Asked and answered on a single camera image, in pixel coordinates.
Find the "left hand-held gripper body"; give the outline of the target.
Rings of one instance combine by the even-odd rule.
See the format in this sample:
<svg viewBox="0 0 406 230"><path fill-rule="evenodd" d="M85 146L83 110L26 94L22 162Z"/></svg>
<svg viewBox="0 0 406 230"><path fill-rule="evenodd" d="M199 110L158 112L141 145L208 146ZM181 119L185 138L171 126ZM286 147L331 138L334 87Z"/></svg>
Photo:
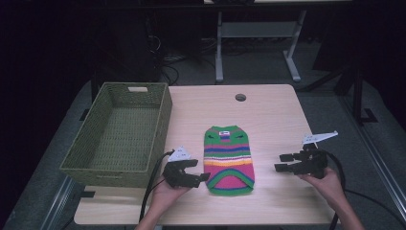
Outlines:
<svg viewBox="0 0 406 230"><path fill-rule="evenodd" d="M197 180L198 175L189 174L185 171L179 172L174 168L173 163L175 161L191 160L192 156L183 147L178 147L168 159L168 163L164 167L163 176L172 188L174 187L186 187L186 188L198 188L200 182Z"/></svg>

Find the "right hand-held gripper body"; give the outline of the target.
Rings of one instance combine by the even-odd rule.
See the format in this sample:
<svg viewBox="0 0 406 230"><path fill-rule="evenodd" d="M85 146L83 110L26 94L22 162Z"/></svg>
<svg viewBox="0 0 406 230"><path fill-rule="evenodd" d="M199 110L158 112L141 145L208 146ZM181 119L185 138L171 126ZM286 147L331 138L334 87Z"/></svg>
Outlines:
<svg viewBox="0 0 406 230"><path fill-rule="evenodd" d="M327 133L319 134L306 134L302 143L303 149L300 151L302 155L301 168L299 174L313 174L316 178L324 177L324 168L327 167L327 152L322 149L318 149L316 144L326 139L337 136L336 130Z"/></svg>

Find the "striped knitted pet sweater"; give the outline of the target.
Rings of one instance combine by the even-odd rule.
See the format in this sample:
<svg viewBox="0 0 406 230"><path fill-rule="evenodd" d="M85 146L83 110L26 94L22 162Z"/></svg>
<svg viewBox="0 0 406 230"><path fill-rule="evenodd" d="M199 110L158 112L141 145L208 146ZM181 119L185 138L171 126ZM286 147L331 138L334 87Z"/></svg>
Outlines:
<svg viewBox="0 0 406 230"><path fill-rule="evenodd" d="M205 132L203 167L213 195L244 196L254 190L249 138L239 126L212 126Z"/></svg>

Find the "person's left hand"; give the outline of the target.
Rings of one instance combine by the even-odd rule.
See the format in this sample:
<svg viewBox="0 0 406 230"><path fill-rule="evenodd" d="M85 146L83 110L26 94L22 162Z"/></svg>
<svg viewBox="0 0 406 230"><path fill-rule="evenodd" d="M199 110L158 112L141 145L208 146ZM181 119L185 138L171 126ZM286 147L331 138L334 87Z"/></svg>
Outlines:
<svg viewBox="0 0 406 230"><path fill-rule="evenodd" d="M154 210L166 211L189 190L190 188L186 187L172 188L166 179L163 176L160 176L153 189L150 207Z"/></svg>

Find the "person's right hand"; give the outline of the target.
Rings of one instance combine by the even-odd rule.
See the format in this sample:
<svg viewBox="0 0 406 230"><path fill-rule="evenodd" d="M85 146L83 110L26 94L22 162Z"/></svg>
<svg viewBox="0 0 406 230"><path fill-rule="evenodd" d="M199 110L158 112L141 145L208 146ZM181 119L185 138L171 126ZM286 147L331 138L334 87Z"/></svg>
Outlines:
<svg viewBox="0 0 406 230"><path fill-rule="evenodd" d="M310 174L299 174L298 177L312 185L331 208L336 208L347 200L341 181L337 173L329 167L324 169L324 175L323 178L316 178Z"/></svg>

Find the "green woven basket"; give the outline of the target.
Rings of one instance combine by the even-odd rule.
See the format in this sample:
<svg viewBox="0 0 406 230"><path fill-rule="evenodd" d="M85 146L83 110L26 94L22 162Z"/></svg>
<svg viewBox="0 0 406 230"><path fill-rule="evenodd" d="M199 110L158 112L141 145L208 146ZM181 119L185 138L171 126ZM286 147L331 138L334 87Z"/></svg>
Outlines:
<svg viewBox="0 0 406 230"><path fill-rule="evenodd" d="M165 151L171 108L165 83L104 83L60 169L86 186L146 187Z"/></svg>

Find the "black metal stand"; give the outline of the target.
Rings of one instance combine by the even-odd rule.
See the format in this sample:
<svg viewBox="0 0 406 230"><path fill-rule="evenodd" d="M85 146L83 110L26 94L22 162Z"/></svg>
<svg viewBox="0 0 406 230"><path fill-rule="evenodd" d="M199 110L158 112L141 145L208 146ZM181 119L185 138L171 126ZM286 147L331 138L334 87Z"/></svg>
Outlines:
<svg viewBox="0 0 406 230"><path fill-rule="evenodd" d="M378 120L369 108L362 107L363 75L356 65L344 65L332 71L313 83L296 89L296 92L311 92L323 84L338 78L333 92L336 96L344 97L352 90L351 113L358 125L377 123Z"/></svg>

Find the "black computer tower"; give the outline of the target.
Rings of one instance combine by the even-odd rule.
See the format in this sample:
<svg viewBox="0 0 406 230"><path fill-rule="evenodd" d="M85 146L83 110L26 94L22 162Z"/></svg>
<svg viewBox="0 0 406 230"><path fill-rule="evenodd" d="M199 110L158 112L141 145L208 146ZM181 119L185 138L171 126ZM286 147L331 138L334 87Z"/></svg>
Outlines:
<svg viewBox="0 0 406 230"><path fill-rule="evenodd" d="M132 13L108 15L95 39L100 69L108 81L157 82L145 19Z"/></svg>

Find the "metal floor rail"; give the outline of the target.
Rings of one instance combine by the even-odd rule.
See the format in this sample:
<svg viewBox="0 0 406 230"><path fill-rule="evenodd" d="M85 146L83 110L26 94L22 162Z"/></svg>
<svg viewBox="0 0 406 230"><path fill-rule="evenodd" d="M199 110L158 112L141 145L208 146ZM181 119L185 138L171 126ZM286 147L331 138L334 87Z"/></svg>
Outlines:
<svg viewBox="0 0 406 230"><path fill-rule="evenodd" d="M56 230L56 225L74 186L75 182L69 176L63 177L63 180L52 199L52 205L42 221L40 230Z"/></svg>
<svg viewBox="0 0 406 230"><path fill-rule="evenodd" d="M346 111L352 125L366 146L370 159L372 160L372 164L374 165L381 181L392 198L402 220L406 223L406 194L402 191L389 167L384 162L382 156L380 155L380 151L372 142L372 137L365 130L364 124L359 122L354 117L350 102L344 97L339 97L338 101L340 102L341 106L343 106L343 109Z"/></svg>

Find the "grey metal frame desk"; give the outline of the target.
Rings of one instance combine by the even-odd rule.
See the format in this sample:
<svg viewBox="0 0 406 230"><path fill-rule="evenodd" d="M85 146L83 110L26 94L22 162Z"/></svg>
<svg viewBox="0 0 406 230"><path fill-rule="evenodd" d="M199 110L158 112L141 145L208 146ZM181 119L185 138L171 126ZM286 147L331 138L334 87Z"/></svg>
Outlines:
<svg viewBox="0 0 406 230"><path fill-rule="evenodd" d="M216 50L214 59L215 81L223 82L223 59L222 59L222 41L224 38L289 38L291 40L290 47L284 50L283 58L290 76L294 82L302 80L297 66L294 61L294 52L300 34L302 32L306 14L308 9L302 8L296 20L280 20L280 21L224 21L223 13L229 7L249 7L259 8L264 10L266 7L271 7L277 4L305 4L308 6L315 6L316 4L329 4L329 3L346 3L349 0L242 0L239 3L237 0L232 0L231 3L226 4L227 0L204 0L204 5L209 7L224 7L224 10L219 10L216 20Z"/></svg>

